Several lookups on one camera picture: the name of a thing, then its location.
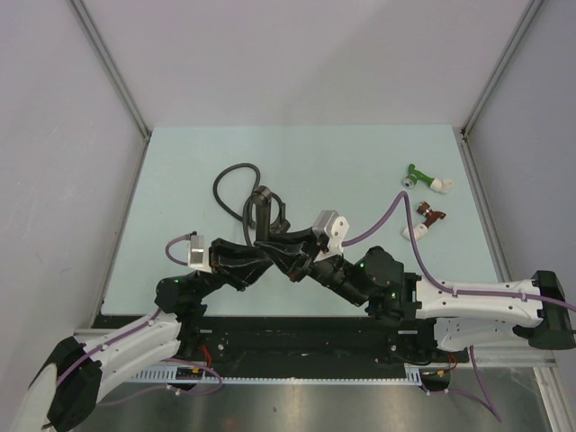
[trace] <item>metal frame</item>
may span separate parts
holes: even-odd
[[[142,135],[142,138],[148,143],[151,133],[150,129],[144,122],[142,114],[134,102],[134,98],[132,97],[129,88],[126,86],[126,82],[122,78],[122,75],[116,66],[116,62],[113,60],[110,51],[106,47],[106,44],[96,27],[94,18],[92,18],[92,15],[88,12],[83,0],[67,0],[67,3],[78,20],[78,24],[84,32],[90,46],[94,50],[94,54],[100,60],[106,75],[110,78],[112,87],[116,90],[116,93],[132,118],[132,121],[140,135]]]
[[[119,231],[118,239],[112,252],[111,263],[109,266],[109,271],[103,281],[102,294],[105,293],[105,287],[108,284],[110,276],[113,270],[113,263],[118,253],[120,241],[122,239],[122,233],[125,228],[126,220],[128,219],[128,214],[131,207],[131,202],[136,191],[136,185],[140,178],[140,172],[146,155],[146,148],[149,143],[149,138],[151,135],[150,129],[145,123],[138,106],[136,105],[134,98],[127,87],[122,75],[114,62],[110,51],[106,47],[104,40],[98,31],[95,21],[89,11],[86,8],[83,0],[67,0],[68,5],[74,16],[76,17],[80,27],[82,28],[86,39],[90,43],[94,54],[100,60],[105,73],[110,78],[112,87],[117,92],[121,99],[122,104],[127,109],[132,121],[134,122],[136,128],[138,129],[140,135],[144,139],[146,146],[143,149],[142,157],[139,163],[139,169],[135,175],[133,182],[132,192],[130,194],[129,200],[127,202],[126,211],[124,218],[122,220],[121,229]],[[527,36],[528,31],[532,28],[536,17],[542,11],[542,8],[547,3],[547,0],[531,0],[529,5],[526,7],[524,14],[518,23],[516,29],[508,42],[507,47],[502,53],[496,67],[494,68],[490,79],[486,86],[482,89],[481,95],[474,105],[470,115],[468,116],[462,131],[460,134],[456,135],[458,141],[458,147],[461,151],[461,156],[466,170],[466,174],[470,180],[470,185],[472,188],[472,195],[476,203],[478,213],[480,215],[481,224],[484,229],[485,237],[487,239],[492,261],[494,263],[494,268],[498,274],[501,281],[510,280],[510,270],[506,262],[504,251],[500,243],[498,233],[495,228],[494,220],[491,215],[491,210],[487,202],[486,193],[482,188],[482,182],[478,175],[476,165],[473,160],[472,153],[470,151],[469,144],[467,142],[467,137],[472,131],[474,125],[476,124],[480,114],[486,107],[491,95],[496,90],[500,80],[504,76],[506,70],[509,67],[511,60],[514,58],[515,54],[522,41]],[[98,305],[94,310],[93,316],[91,317],[91,322],[94,322],[94,318],[99,310],[101,297],[99,299]],[[76,335],[79,338],[93,338],[95,334],[102,334],[107,332],[107,330],[78,330]],[[554,356],[551,352],[546,351],[536,351],[529,347],[485,347],[477,348],[477,358],[478,363],[483,367],[486,366],[535,366],[535,376],[538,380],[540,386],[540,391],[544,399],[544,405],[546,406],[546,411],[550,419],[553,430],[576,430],[574,425],[574,416],[571,408],[566,405],[565,392],[562,386],[562,380],[558,375],[558,370],[554,365]]]
[[[480,97],[474,104],[470,115],[466,119],[466,122],[462,128],[463,135],[465,137],[467,137],[472,131],[474,125],[478,121],[478,117],[490,100],[490,96],[498,86],[498,83],[504,76],[506,70],[508,70],[511,60],[518,52],[522,41],[527,36],[528,31],[532,28],[532,25],[536,20],[536,17],[542,11],[542,8],[547,2],[548,0],[531,0],[530,4],[526,7],[522,17],[520,18],[520,21],[512,32],[512,36],[508,41],[508,45],[500,56],[498,63],[496,63],[496,67],[492,71],[488,83],[486,83],[486,86],[482,89]]]
[[[512,280],[512,277],[509,265],[491,214],[486,193],[482,187],[482,182],[473,159],[473,154],[470,150],[467,135],[465,135],[464,130],[462,132],[455,131],[454,134],[458,142],[458,148],[460,149],[464,169],[466,170],[466,174],[470,180],[472,195],[480,216],[482,228],[484,229],[484,236],[488,243],[488,249],[492,257],[492,262],[494,263],[494,269],[501,281],[510,281]],[[568,395],[562,386],[562,379],[560,378],[560,372],[556,367],[554,353],[551,351],[542,351],[542,353],[544,353],[542,358],[538,358],[539,353],[537,352],[530,354],[530,360],[526,357],[527,362],[525,365],[533,366],[534,368],[534,374],[538,382],[538,387],[540,388],[540,393],[552,429],[554,432],[576,431],[576,419],[572,407],[569,405]],[[505,349],[499,354],[508,355],[511,353],[508,353],[508,349]],[[492,359],[495,363],[502,362],[502,360],[504,359],[499,355]],[[509,358],[504,360],[503,365],[513,367],[514,365],[510,364],[509,360]]]

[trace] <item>purple cable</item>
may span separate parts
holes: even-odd
[[[480,371],[478,370],[478,365],[476,364],[476,358],[474,358],[474,347],[470,346],[470,348],[468,348],[468,349],[470,350],[470,360],[472,361],[472,367],[474,368],[474,373],[476,374],[476,379],[478,380],[478,384],[480,385],[482,393],[484,393],[484,397],[486,398],[486,401],[480,399],[475,394],[470,393],[469,391],[466,391],[466,390],[447,389],[446,391],[442,391],[442,390],[441,391],[430,391],[429,389],[426,388],[426,386],[424,384],[422,384],[422,390],[424,392],[426,392],[427,394],[434,394],[434,395],[459,394],[459,395],[464,396],[468,399],[476,401],[476,402],[480,403],[486,410],[488,410],[496,418],[496,420],[499,423],[501,423],[502,417],[498,413],[498,410],[494,406],[494,403],[492,402],[490,395],[486,391],[486,386],[484,384],[484,380],[482,379],[482,376],[480,375]]]
[[[158,315],[160,314],[160,309],[158,309],[154,314],[149,318],[149,320],[155,320]],[[148,326],[148,321],[144,321],[142,324],[139,324],[135,328],[131,328],[130,330],[125,331],[124,333],[118,335],[117,337],[113,337],[112,339],[106,341],[106,345],[111,345],[118,342],[121,339],[128,337],[129,335],[136,333],[137,331],[144,329]],[[58,377],[56,380],[56,387],[58,388],[64,380],[66,380],[70,374],[72,374],[86,359],[96,354],[98,351],[102,349],[103,344],[95,346],[93,349],[88,351],[86,354],[82,355],[78,358],[64,373]]]
[[[414,251],[414,257],[418,262],[418,266],[424,276],[438,289],[445,293],[452,294],[454,290],[449,288],[445,285],[442,285],[439,281],[437,281],[432,274],[428,271],[424,262],[422,261],[422,255],[419,252],[418,244],[416,239],[414,238],[414,227],[412,226],[412,214],[410,212],[410,198],[405,191],[401,191],[398,193],[394,201],[392,202],[390,208],[386,211],[386,213],[378,220],[368,231],[359,235],[358,237],[352,238],[349,241],[343,241],[342,246],[352,246],[356,243],[367,239],[371,235],[373,235],[380,227],[390,218],[390,216],[398,207],[401,199],[404,199],[404,206],[406,208],[406,220],[408,221],[408,232],[410,234],[410,243],[412,245],[412,250]],[[506,291],[483,291],[483,290],[458,290],[457,295],[479,295],[484,297],[508,297],[512,299],[521,299],[523,298],[523,294],[521,292],[506,292]],[[524,294],[526,299],[529,300],[536,300],[539,302],[548,302],[551,304],[555,304],[561,306],[563,308],[569,309],[571,311],[576,312],[576,306],[567,303],[566,301],[556,300],[551,297],[544,297],[543,295],[536,295],[536,294]]]
[[[478,370],[478,365],[476,364],[476,358],[474,357],[474,346],[470,346],[470,348],[468,348],[468,351],[470,352],[470,360],[472,361],[472,367],[474,368],[474,373],[476,374],[476,379],[478,380],[478,384],[480,385],[480,388],[482,389],[482,393],[484,393],[484,398],[486,399],[486,403],[488,403],[488,405],[490,406],[490,411],[492,414],[494,414],[494,417],[496,418],[496,420],[501,423],[502,417],[498,413],[496,406],[494,405],[490,395],[486,391],[486,383],[484,382],[482,375],[480,375],[480,371]]]
[[[392,214],[396,210],[396,207],[398,207],[398,203],[400,202],[400,200],[402,199],[403,196],[406,197],[405,199],[408,199],[408,194],[406,192],[404,192],[404,191],[400,192],[396,196],[396,198],[394,198],[394,201],[392,202],[391,206],[386,211],[386,213],[380,218],[380,220],[378,220],[368,231],[364,232],[363,234],[360,234],[358,237],[354,237],[350,240],[343,241],[342,246],[344,248],[346,246],[352,246],[352,245],[355,245],[356,243],[360,243],[362,240],[366,240],[370,236],[372,236],[392,216]]]
[[[181,260],[179,260],[178,258],[174,258],[174,257],[172,256],[172,254],[170,253],[170,248],[171,248],[173,245],[175,245],[176,243],[179,243],[179,242],[184,241],[184,240],[189,240],[189,239],[190,239],[190,234],[184,234],[183,236],[176,237],[176,238],[168,241],[168,244],[166,245],[166,248],[164,249],[164,251],[166,252],[166,256],[168,257],[168,259],[169,259],[170,261],[172,261],[173,263],[177,263],[177,264],[179,264],[180,266],[186,266],[186,267],[188,267],[188,263],[186,263],[185,261],[181,261]]]
[[[494,414],[492,412],[491,407],[482,399],[480,399],[478,396],[476,396],[473,393],[470,393],[469,391],[466,390],[457,390],[457,389],[447,389],[446,391],[444,390],[439,390],[439,391],[430,391],[429,389],[426,388],[426,386],[424,384],[422,384],[422,390],[424,392],[426,392],[426,395],[431,394],[433,396],[444,396],[445,394],[458,394],[460,396],[464,396],[468,399],[471,399],[472,401],[478,402],[480,403],[486,410],[488,410],[490,413]]]
[[[420,267],[420,270],[422,270],[422,273],[424,274],[424,276],[438,290],[443,291],[444,293],[453,294],[454,290],[452,288],[449,288],[447,286],[442,285],[439,281],[437,281],[434,278],[434,276],[428,271],[428,269],[424,265],[424,262],[422,261],[422,255],[419,252],[418,244],[416,242],[416,239],[414,238],[414,227],[412,225],[412,214],[410,211],[410,208],[411,208],[410,198],[408,197],[408,194],[405,191],[401,191],[400,193],[398,193],[398,195],[394,199],[393,203],[391,204],[390,208],[380,218],[380,220],[378,220],[368,231],[359,235],[358,237],[352,238],[349,241],[342,242],[342,245],[345,247],[346,246],[352,246],[352,245],[355,245],[356,243],[358,243],[364,239],[367,239],[371,235],[373,235],[394,213],[394,211],[396,210],[396,207],[398,207],[398,204],[400,203],[400,200],[402,198],[404,199],[404,207],[406,208],[406,220],[408,221],[408,232],[410,234],[410,243],[412,245],[412,250],[414,251],[414,257],[416,258],[416,261],[418,262],[418,266]],[[555,304],[557,306],[561,306],[561,307],[568,309],[570,311],[576,312],[576,306],[569,304],[566,301],[556,300],[556,299],[553,299],[551,297],[544,297],[543,295],[526,294],[526,293],[523,294],[521,292],[483,291],[483,290],[458,290],[457,295],[478,295],[478,296],[484,296],[484,297],[507,297],[507,298],[513,298],[513,299],[522,299],[524,297],[525,299],[529,299],[529,300],[536,300],[539,302],[548,302],[551,304]],[[484,380],[482,379],[482,376],[480,375],[480,372],[478,371],[478,367],[476,365],[476,360],[474,358],[473,346],[470,347],[470,358],[472,360],[472,366],[474,367],[474,372],[476,373],[476,377],[478,379],[478,384],[480,385],[480,387],[482,389],[482,393],[484,393],[484,397],[486,398],[486,401],[488,403],[484,403],[482,400],[480,400],[479,398],[477,398],[476,396],[474,396],[473,394],[471,394],[467,391],[453,390],[453,391],[449,391],[449,392],[452,392],[455,394],[461,394],[463,396],[466,396],[468,398],[471,398],[471,399],[474,399],[475,401],[480,402],[484,407],[486,407],[487,410],[489,410],[494,415],[494,417],[499,422],[501,422],[502,418],[500,417],[500,414],[498,413],[498,411],[494,407],[494,404],[491,401],[491,397],[488,394],[488,392],[486,391],[486,386],[484,384]]]
[[[132,401],[133,399],[138,398],[139,396],[146,394],[146,393],[150,393],[150,392],[155,392],[157,390],[171,390],[174,392],[182,392],[185,394],[190,394],[193,396],[203,396],[206,394],[212,394],[217,392],[219,389],[222,388],[222,386],[224,385],[224,381],[222,380],[222,377],[213,369],[211,369],[210,367],[204,366],[202,364],[197,364],[194,362],[189,362],[188,360],[182,360],[180,358],[169,358],[168,360],[170,361],[175,361],[178,363],[182,363],[185,365],[190,365],[193,367],[197,367],[199,369],[202,369],[203,371],[208,372],[209,374],[211,374],[214,378],[216,378],[218,380],[218,385],[216,385],[216,387],[214,387],[213,389],[209,389],[209,390],[204,390],[204,391],[190,391],[190,390],[182,390],[182,389],[178,389],[172,386],[169,386],[169,384],[163,384],[163,385],[155,385],[154,387],[148,387],[147,389],[141,390],[141,391],[137,391],[134,394],[131,394],[130,396],[127,396],[126,398],[122,398],[119,400],[115,400],[112,402],[105,402],[105,403],[99,403],[98,407],[101,408],[110,408],[110,407],[117,407],[118,405],[122,405],[124,402],[128,402],[128,401]]]

